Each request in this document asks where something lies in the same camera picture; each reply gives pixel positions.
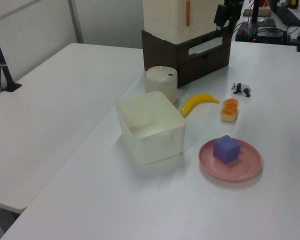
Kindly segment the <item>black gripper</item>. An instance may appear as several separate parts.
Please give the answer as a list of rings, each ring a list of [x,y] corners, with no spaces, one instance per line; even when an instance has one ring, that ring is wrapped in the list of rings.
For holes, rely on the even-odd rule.
[[[235,26],[240,19],[240,12],[242,11],[243,0],[224,0],[224,5],[219,4],[216,9],[214,24],[215,24],[215,36],[220,38],[226,20],[226,11],[228,10],[228,33],[232,34]]]

